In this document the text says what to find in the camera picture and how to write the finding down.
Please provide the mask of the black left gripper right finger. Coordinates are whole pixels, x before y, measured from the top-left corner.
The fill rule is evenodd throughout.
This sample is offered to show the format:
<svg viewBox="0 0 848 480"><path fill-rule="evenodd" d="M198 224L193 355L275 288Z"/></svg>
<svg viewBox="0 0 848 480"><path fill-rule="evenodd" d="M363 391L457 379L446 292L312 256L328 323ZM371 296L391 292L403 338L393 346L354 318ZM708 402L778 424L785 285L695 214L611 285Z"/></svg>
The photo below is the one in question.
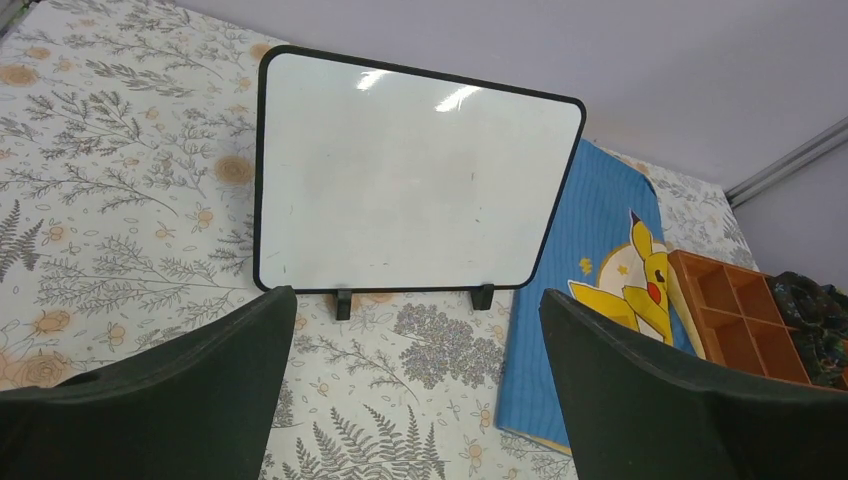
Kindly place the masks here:
<svg viewBox="0 0 848 480"><path fill-rule="evenodd" d="M582 479L843 479L847 396L732 370L561 291L539 316Z"/></svg>

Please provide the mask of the white whiteboard black frame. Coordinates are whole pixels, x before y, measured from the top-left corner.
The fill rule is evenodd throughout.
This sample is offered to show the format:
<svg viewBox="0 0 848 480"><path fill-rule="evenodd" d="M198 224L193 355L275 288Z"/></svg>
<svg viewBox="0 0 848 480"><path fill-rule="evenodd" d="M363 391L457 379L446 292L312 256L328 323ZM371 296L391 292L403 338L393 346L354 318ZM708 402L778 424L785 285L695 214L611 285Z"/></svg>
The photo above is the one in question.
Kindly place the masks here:
<svg viewBox="0 0 848 480"><path fill-rule="evenodd" d="M573 97L295 45L258 73L264 291L466 291L535 276L586 122Z"/></svg>

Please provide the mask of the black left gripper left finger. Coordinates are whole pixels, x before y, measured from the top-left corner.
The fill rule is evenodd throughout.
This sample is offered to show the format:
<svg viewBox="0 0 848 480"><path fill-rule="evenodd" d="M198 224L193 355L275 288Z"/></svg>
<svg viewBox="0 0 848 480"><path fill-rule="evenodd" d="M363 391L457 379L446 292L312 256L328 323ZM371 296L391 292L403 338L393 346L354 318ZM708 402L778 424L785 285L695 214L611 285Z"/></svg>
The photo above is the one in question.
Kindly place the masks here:
<svg viewBox="0 0 848 480"><path fill-rule="evenodd" d="M256 479L294 336L277 287L52 388L1 395L5 479Z"/></svg>

